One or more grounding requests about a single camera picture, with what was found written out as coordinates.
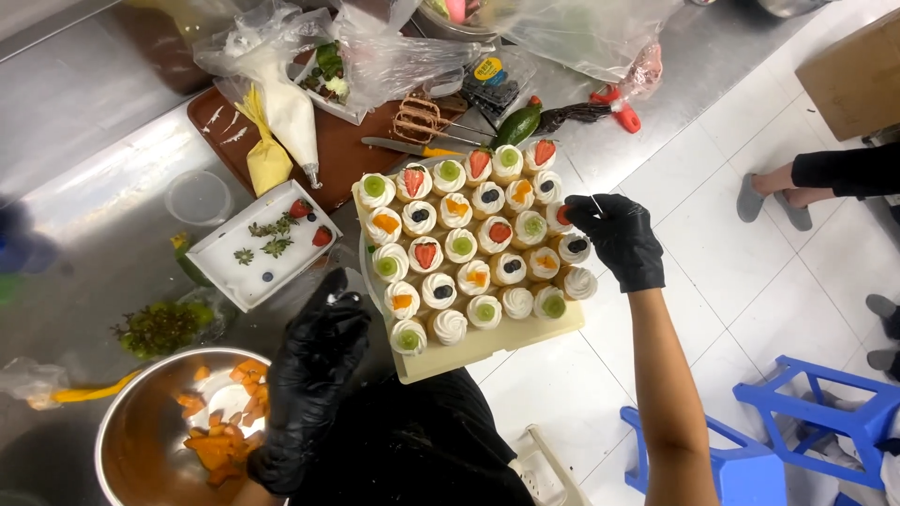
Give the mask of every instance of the brown tray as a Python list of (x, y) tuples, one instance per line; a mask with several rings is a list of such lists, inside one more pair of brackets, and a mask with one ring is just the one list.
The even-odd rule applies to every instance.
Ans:
[[(219, 119), (210, 125), (208, 133), (204, 132), (203, 126), (220, 106), (223, 107)], [(294, 162), (291, 178), (297, 180), (325, 212), (335, 211), (352, 198), (353, 183), (359, 181), (363, 174), (374, 172), (385, 174), (409, 157), (407, 154), (390, 149), (370, 148), (361, 141), (363, 137), (397, 139), (391, 130), (393, 117), (399, 109), (399, 101), (389, 102), (374, 112), (369, 112), (363, 123), (355, 126), (317, 108), (316, 137), (319, 147), (319, 181), (322, 187), (313, 190), (293, 158), (291, 158)], [(222, 133), (231, 123), (234, 112), (234, 107), (215, 86), (198, 95), (187, 106), (187, 117), (193, 126), (219, 155), (231, 174), (256, 197), (247, 169), (247, 153), (259, 142), (259, 130), (246, 116), (239, 114), (237, 122), (227, 132)], [(453, 122), (459, 116), (461, 114), (456, 113), (450, 115), (448, 119)], [(244, 127), (247, 127), (247, 132), (243, 137), (222, 144)]]

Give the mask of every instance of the yellow knife handle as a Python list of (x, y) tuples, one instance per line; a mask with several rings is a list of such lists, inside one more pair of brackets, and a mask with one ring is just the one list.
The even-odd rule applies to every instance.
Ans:
[(433, 157), (445, 157), (447, 155), (462, 155), (463, 153), (457, 153), (456, 151), (449, 151), (447, 149), (433, 149), (433, 148), (422, 148), (422, 156), (425, 158), (433, 158)]

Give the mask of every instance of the cupcake tray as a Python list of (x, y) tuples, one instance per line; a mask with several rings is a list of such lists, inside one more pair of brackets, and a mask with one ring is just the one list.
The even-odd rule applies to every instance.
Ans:
[[(427, 158), (419, 163), (430, 170), (439, 161), (447, 159), (462, 161), (464, 157), (453, 156)], [(360, 224), (362, 225), (363, 223), (365, 223), (365, 217), (368, 216), (368, 212), (360, 205), (359, 189), (360, 184), (357, 181), (353, 184), (353, 199), (356, 205), (356, 212), (359, 215)], [(469, 199), (469, 201), (472, 200), (472, 192), (473, 188), (470, 188), (468, 186), (463, 186), (463, 188), (459, 190), (459, 193), (465, 195), (465, 197)], [(425, 200), (434, 205), (437, 209), (440, 198), (441, 197), (435, 194), (430, 194), (425, 198)], [(395, 198), (391, 205), (389, 205), (388, 207), (396, 211), (397, 214), (401, 214), (404, 205), (405, 203)], [(534, 206), (532, 207), (532, 209), (538, 210), (538, 207)], [(472, 234), (475, 234), (475, 230), (477, 229), (479, 223), (480, 221), (472, 219), (469, 225), (465, 228), (472, 232)], [(435, 225), (435, 228), (428, 235), (435, 238), (442, 248), (444, 246), (444, 239), (447, 233), (449, 233), (449, 230), (444, 230), (440, 227), (440, 225)], [(412, 238), (410, 238), (406, 234), (401, 234), (400, 239), (397, 242), (398, 244), (403, 246), (404, 249), (406, 249), (410, 246)], [(381, 311), (382, 316), (384, 317), (384, 324), (387, 327), (388, 335), (390, 335), (391, 328), (393, 327), (396, 320), (392, 317), (390, 312), (386, 311), (386, 308), (384, 307), (384, 290), (387, 288), (387, 284), (382, 281), (382, 279), (378, 277), (378, 275), (374, 272), (372, 266), (372, 253), (369, 252), (369, 247), (372, 245), (372, 242), (366, 237), (365, 231), (361, 232), (359, 244), (360, 264), (363, 270), (363, 278), (365, 280), (366, 288), (369, 290), (369, 294), (372, 296), (375, 306), (379, 309), (379, 311)], [(507, 248), (507, 251), (520, 253), (512, 247)], [(485, 262), (487, 262), (489, 257), (483, 255), (482, 253), (476, 253), (473, 259), (484, 260)], [(441, 264), (441, 266), (433, 272), (445, 273), (455, 280), (456, 270), (460, 265), (461, 264), (455, 264), (449, 259), (445, 258), (444, 263)], [(410, 270), (409, 274), (404, 278), (404, 280), (407, 283), (413, 285), (417, 290), (420, 290), (422, 280), (426, 276), (427, 275), (421, 275)], [(528, 288), (532, 285), (536, 285), (536, 283), (526, 278), (521, 283), (515, 284), (513, 286), (522, 286)], [(498, 286), (491, 284), (486, 294), (496, 295), (499, 290), (500, 288)], [(455, 309), (465, 315), (465, 305), (471, 299), (472, 297), (466, 296), (462, 292), (460, 292), (457, 295), (453, 305), (450, 306), (450, 309)], [(400, 382), (403, 384), (415, 383), (419, 380), (423, 380), (434, 375), (452, 371), (458, 367), (473, 364), (490, 357), (495, 352), (502, 349), (512, 351), (547, 340), (549, 338), (554, 338), (562, 334), (573, 332), (584, 327), (584, 313), (581, 311), (581, 303), (577, 301), (567, 301), (566, 304), (566, 313), (562, 318), (556, 321), (541, 320), (534, 315), (529, 316), (524, 320), (513, 320), (504, 312), (503, 317), (496, 329), (477, 330), (470, 324), (465, 339), (463, 339), (459, 344), (455, 346), (445, 346), (441, 344), (440, 341), (429, 337), (425, 351), (415, 357), (406, 357), (392, 351), (394, 364), (397, 367), (397, 375), (400, 377)], [(432, 311), (433, 310), (428, 308), (424, 302), (421, 304), (418, 313), (416, 313), (416, 318), (421, 321), (423, 326), (425, 326), (428, 320), (428, 315)]]

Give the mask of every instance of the cream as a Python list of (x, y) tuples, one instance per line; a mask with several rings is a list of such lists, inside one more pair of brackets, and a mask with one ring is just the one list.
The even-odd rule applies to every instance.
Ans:
[(572, 229), (571, 223), (568, 225), (563, 225), (562, 223), (560, 223), (560, 221), (559, 221), (560, 207), (563, 207), (562, 202), (549, 203), (547, 205), (547, 212), (546, 212), (546, 216), (545, 216), (545, 218), (547, 220), (547, 228), (551, 232), (556, 233), (556, 234), (564, 234)]
[(493, 170), (493, 164), (491, 163), (490, 160), (488, 160), (488, 165), (484, 166), (484, 170), (481, 172), (481, 175), (478, 177), (472, 176), (472, 162), (470, 161), (472, 159), (472, 153), (474, 153), (474, 151), (470, 152), (469, 156), (465, 158), (465, 161), (463, 161), (463, 169), (465, 170), (465, 178), (468, 181), (473, 181), (475, 183), (487, 181), (488, 176), (491, 175), (491, 171)]
[(597, 278), (588, 269), (575, 267), (565, 275), (562, 286), (572, 299), (583, 301), (597, 292)]
[[(384, 191), (382, 194), (377, 197), (373, 197), (365, 192), (365, 180), (369, 177), (375, 177), (377, 179), (381, 179), (384, 182)], [(387, 204), (393, 201), (393, 198), (397, 192), (396, 186), (394, 186), (393, 181), (388, 179), (381, 174), (366, 174), (362, 179), (359, 180), (359, 202), (369, 209), (373, 209), (375, 207), (384, 207)]]
[[(537, 218), (541, 223), (541, 230), (537, 234), (529, 234), (525, 228), (525, 224), (528, 220), (533, 220)], [(543, 216), (534, 211), (525, 211), (519, 214), (516, 217), (516, 229), (513, 230), (513, 233), (516, 234), (516, 239), (522, 241), (528, 246), (534, 246), (535, 244), (544, 240), (547, 235), (547, 220), (544, 219)]]
[[(516, 163), (510, 167), (503, 165), (502, 155), (506, 151), (516, 152)], [(525, 165), (525, 159), (522, 158), (522, 151), (519, 151), (515, 146), (506, 144), (497, 148), (497, 151), (494, 152), (494, 158), (491, 161), (491, 164), (494, 167), (494, 174), (496, 174), (497, 176), (518, 177), (520, 174), (522, 174), (522, 167)]]
[[(582, 251), (572, 251), (570, 246), (576, 240), (583, 240), (587, 243), (587, 247)], [(588, 238), (576, 235), (576, 234), (566, 234), (562, 236), (562, 240), (560, 240), (559, 254), (562, 261), (568, 264), (580, 264), (581, 262), (586, 261), (590, 258), (590, 241)]]
[[(484, 194), (488, 193), (490, 190), (495, 190), (497, 192), (497, 198), (491, 202), (484, 202)], [(500, 209), (503, 209), (503, 204), (505, 202), (506, 197), (503, 195), (503, 188), (500, 188), (492, 181), (481, 183), (475, 188), (475, 191), (472, 192), (472, 205), (475, 206), (475, 209), (484, 212), (485, 214), (497, 214), (500, 212)]]
[[(462, 214), (453, 214), (447, 207), (447, 201), (451, 200), (455, 203), (465, 206), (465, 212)], [(441, 197), (441, 220), (451, 229), (460, 229), (469, 224), (472, 220), (472, 205), (469, 199), (463, 197), (463, 194), (447, 194)]]
[[(382, 276), (381, 274), (379, 274), (378, 269), (375, 266), (378, 265), (378, 261), (382, 258), (393, 258), (394, 261), (397, 262), (397, 272), (393, 273), (390, 276)], [(406, 250), (403, 249), (403, 246), (397, 244), (396, 242), (385, 244), (384, 246), (376, 249), (372, 254), (372, 265), (375, 273), (385, 283), (395, 283), (397, 281), (401, 281), (410, 271), (410, 259), (406, 256)]]
[[(469, 251), (468, 255), (460, 255), (453, 250), (453, 242), (461, 238), (466, 238), (472, 243), (472, 250)], [(471, 260), (475, 256), (475, 253), (478, 252), (478, 245), (475, 243), (475, 236), (468, 230), (453, 229), (450, 230), (450, 233), (448, 233), (446, 239), (444, 239), (444, 251), (446, 251), (446, 256), (451, 262), (455, 264), (464, 264)]]
[[(427, 212), (428, 217), (425, 220), (416, 222), (412, 219), (412, 214), (416, 211)], [(435, 206), (424, 200), (412, 201), (403, 206), (403, 224), (409, 231), (418, 235), (427, 235), (435, 228), (437, 223), (437, 211)]]
[[(551, 186), (544, 191), (542, 186)], [(535, 189), (535, 200), (541, 205), (560, 202), (563, 199), (563, 180), (559, 174), (552, 170), (542, 170), (531, 179), (531, 186)]]
[[(549, 263), (552, 264), (553, 267), (547, 267), (538, 261), (540, 258), (547, 257), (550, 258), (551, 261)], [(560, 257), (552, 248), (544, 246), (538, 248), (537, 251), (529, 255), (528, 266), (531, 267), (531, 272), (535, 273), (535, 276), (542, 277), (543, 279), (550, 279), (560, 272)]]
[[(441, 286), (450, 287), (450, 296), (438, 299), (435, 290)], [(453, 285), (453, 278), (439, 272), (430, 274), (422, 281), (422, 301), (425, 305), (432, 309), (446, 309), (456, 300), (456, 287)]]
[(493, 226), (494, 223), (502, 223), (508, 226), (510, 231), (513, 231), (512, 227), (509, 225), (509, 221), (500, 216), (491, 216), (481, 223), (481, 226), (478, 227), (478, 243), (492, 255), (506, 249), (512, 241), (512, 233), (510, 233), (509, 237), (503, 242), (494, 242), (494, 239), (491, 239), (491, 226)]
[[(475, 281), (474, 278), (477, 275), (484, 276), (482, 285)], [(456, 284), (459, 286), (460, 292), (469, 296), (487, 292), (488, 286), (491, 286), (491, 266), (481, 260), (473, 260), (460, 266), (456, 271)]]
[(455, 310), (441, 311), (435, 316), (434, 329), (437, 340), (445, 346), (454, 346), (465, 339), (469, 322), (463, 314)]
[[(394, 308), (393, 299), (397, 295), (412, 295), (412, 303), (407, 307)], [(419, 292), (416, 292), (416, 289), (405, 281), (391, 283), (384, 290), (384, 306), (388, 308), (393, 317), (397, 320), (408, 320), (415, 316), (416, 312), (419, 311), (420, 304), (421, 299), (419, 299)]]
[(528, 146), (528, 148), (525, 150), (525, 153), (524, 153), (525, 163), (527, 163), (528, 166), (531, 168), (531, 170), (534, 170), (534, 171), (540, 171), (540, 170), (550, 168), (554, 165), (554, 163), (556, 163), (556, 151), (554, 151), (553, 155), (551, 155), (551, 157), (547, 161), (545, 161), (541, 165), (537, 165), (537, 162), (535, 161), (535, 154), (537, 152), (537, 143), (538, 142), (540, 142), (540, 140), (532, 142)]
[(547, 286), (537, 293), (537, 297), (535, 297), (535, 314), (541, 320), (556, 320), (544, 311), (544, 303), (550, 297), (563, 298), (563, 291), (555, 286)]
[[(479, 320), (476, 311), (478, 306), (483, 304), (488, 304), (489, 306), (494, 308), (494, 316), (488, 321)], [(469, 301), (468, 305), (465, 306), (466, 316), (469, 317), (469, 321), (472, 322), (472, 325), (477, 329), (481, 330), (491, 330), (496, 329), (497, 325), (500, 324), (500, 314), (503, 312), (503, 309), (500, 307), (500, 301), (497, 300), (497, 297), (493, 295), (479, 295), (471, 301)]]
[[(423, 267), (420, 263), (419, 257), (416, 255), (416, 246), (426, 246), (434, 244), (435, 245), (435, 255), (431, 260), (431, 265), (428, 267)], [(425, 255), (425, 252), (420, 248), (420, 255)], [(444, 253), (441, 252), (441, 245), (437, 243), (437, 240), (434, 238), (430, 238), (428, 236), (420, 237), (413, 239), (409, 244), (409, 249), (407, 250), (407, 256), (409, 257), (409, 268), (413, 271), (418, 272), (419, 274), (427, 274), (435, 269), (437, 266), (444, 263)]]
[(503, 309), (513, 320), (522, 320), (535, 308), (535, 297), (527, 288), (511, 288), (503, 294)]
[[(418, 334), (418, 346), (415, 349), (405, 349), (401, 348), (398, 339), (400, 339), (401, 332), (405, 330), (411, 330)], [(416, 323), (412, 320), (401, 320), (394, 324), (393, 329), (391, 329), (391, 348), (394, 351), (401, 355), (406, 355), (408, 357), (414, 357), (416, 355), (421, 354), (425, 351), (425, 347), (428, 345), (428, 337), (425, 335), (425, 329), (419, 323)]]
[[(414, 168), (418, 169), (418, 171), (422, 173), (422, 184), (418, 187), (418, 191), (416, 192), (416, 194), (411, 195), (409, 189), (406, 186), (406, 171), (413, 170)], [(431, 193), (431, 174), (429, 174), (428, 171), (420, 164), (411, 163), (406, 167), (400, 169), (400, 172), (397, 173), (397, 178), (394, 179), (394, 184), (397, 186), (397, 193), (403, 195), (407, 199), (423, 199), (426, 195)]]
[[(453, 181), (447, 181), (446, 179), (441, 177), (441, 166), (445, 163), (452, 163), (456, 166), (456, 168), (459, 169), (459, 174)], [(438, 162), (434, 167), (432, 167), (431, 173), (433, 176), (432, 179), (434, 180), (434, 187), (444, 192), (445, 194), (455, 192), (462, 188), (463, 185), (465, 185), (465, 169), (463, 168), (463, 164), (459, 163), (456, 160), (446, 160), (443, 162)]]
[(528, 193), (525, 194), (525, 197), (522, 202), (517, 201), (513, 198), (516, 195), (516, 191), (518, 190), (520, 185), (528, 185), (531, 186), (531, 183), (526, 181), (525, 179), (519, 179), (518, 181), (513, 181), (507, 186), (506, 198), (507, 203), (509, 204), (509, 208), (515, 212), (523, 212), (528, 210), (535, 203), (535, 189), (531, 188), (528, 190)]
[[(503, 267), (513, 260), (518, 260), (519, 268), (509, 273)], [(522, 281), (523, 279), (525, 279), (525, 272), (526, 267), (524, 258), (513, 253), (503, 253), (502, 255), (500, 255), (495, 275), (504, 285), (514, 285), (519, 281)]]
[[(397, 221), (397, 228), (394, 229), (393, 232), (388, 232), (387, 230), (372, 223), (373, 218), (382, 214), (390, 216)], [(369, 216), (365, 219), (365, 233), (369, 234), (369, 237), (372, 238), (373, 241), (375, 241), (376, 246), (383, 246), (385, 244), (397, 242), (397, 239), (400, 238), (400, 232), (400, 216), (393, 209), (387, 207), (375, 208), (375, 210), (372, 211), (372, 213), (370, 213)]]

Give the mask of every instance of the cupcake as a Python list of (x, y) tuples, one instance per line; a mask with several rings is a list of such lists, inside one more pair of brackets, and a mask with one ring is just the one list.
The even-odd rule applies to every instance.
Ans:
[(497, 148), (490, 164), (493, 170), (490, 172), (490, 180), (500, 186), (509, 185), (522, 176), (522, 151), (509, 144)]
[(525, 211), (512, 219), (512, 247), (528, 249), (544, 241), (547, 221), (534, 211)]
[(372, 266), (382, 281), (395, 283), (402, 281), (410, 271), (410, 259), (406, 256), (406, 249), (393, 242), (375, 250), (372, 254)]
[(560, 272), (559, 255), (547, 246), (526, 249), (522, 258), (525, 259), (526, 276), (532, 281), (547, 281)]
[(548, 283), (538, 283), (531, 287), (535, 297), (535, 315), (541, 320), (558, 320), (565, 314), (566, 303), (563, 291)]
[(435, 206), (424, 200), (414, 200), (403, 206), (403, 233), (416, 238), (428, 235), (437, 223)]
[(503, 188), (496, 183), (485, 181), (472, 192), (472, 216), (475, 220), (487, 220), (503, 209), (506, 197), (503, 196)]
[(469, 153), (463, 162), (465, 185), (474, 188), (488, 180), (491, 175), (491, 149), (478, 148)]
[(405, 281), (391, 283), (384, 290), (384, 307), (397, 320), (408, 320), (419, 311), (419, 292)]
[(405, 203), (422, 200), (431, 193), (431, 175), (418, 163), (400, 169), (394, 184), (397, 186), (397, 198)]
[(465, 339), (469, 322), (459, 311), (448, 309), (431, 313), (428, 318), (428, 335), (441, 341), (444, 346), (454, 346)]
[(522, 174), (534, 176), (542, 170), (546, 170), (556, 162), (556, 145), (552, 140), (541, 139), (532, 142), (525, 150), (525, 166)]
[(400, 320), (391, 329), (391, 348), (401, 355), (414, 357), (425, 351), (428, 338), (419, 320)]
[(535, 203), (535, 190), (527, 179), (519, 179), (507, 186), (506, 199), (503, 212), (513, 218), (520, 212), (527, 211)]
[(490, 257), (490, 280), (497, 286), (514, 285), (525, 279), (525, 259), (514, 253)]
[(464, 264), (475, 256), (475, 236), (466, 229), (453, 229), (444, 239), (447, 259), (455, 264)]
[(506, 286), (497, 292), (497, 298), (503, 304), (503, 310), (513, 320), (522, 320), (531, 315), (535, 308), (535, 297), (527, 288)]
[(563, 267), (553, 278), (553, 285), (562, 290), (567, 301), (583, 301), (597, 292), (597, 278), (583, 267)]
[(381, 174), (365, 174), (360, 179), (359, 203), (363, 209), (372, 211), (376, 207), (386, 207), (393, 202), (396, 188), (393, 181)]
[(564, 266), (580, 264), (590, 258), (590, 243), (588, 238), (577, 234), (556, 236), (547, 242), (547, 247), (552, 248)]
[(461, 229), (472, 220), (472, 206), (463, 194), (447, 194), (438, 205), (437, 224), (445, 229)]
[(456, 160), (438, 163), (431, 169), (431, 175), (433, 179), (431, 191), (436, 195), (444, 196), (458, 192), (465, 185), (463, 164)]
[(444, 253), (437, 239), (423, 236), (413, 239), (407, 250), (409, 268), (419, 274), (428, 274), (444, 263)]
[(531, 178), (531, 186), (535, 189), (535, 203), (548, 205), (563, 203), (563, 181), (560, 175), (552, 170), (542, 170)]
[(478, 250), (484, 255), (500, 253), (509, 246), (513, 236), (512, 225), (500, 216), (482, 221), (475, 233), (478, 235)]
[(557, 236), (569, 233), (572, 230), (572, 222), (566, 220), (565, 210), (568, 205), (562, 202), (549, 203), (543, 210), (544, 219), (547, 220), (547, 235)]
[(422, 280), (422, 301), (431, 309), (446, 309), (456, 300), (453, 278), (435, 272)]
[(393, 209), (378, 207), (365, 218), (365, 235), (376, 247), (397, 242), (400, 230), (400, 216)]
[(465, 306), (465, 314), (476, 329), (496, 329), (500, 324), (500, 301), (492, 295), (479, 295)]
[(481, 260), (473, 260), (459, 266), (456, 271), (459, 291), (469, 295), (481, 295), (491, 286), (491, 268)]

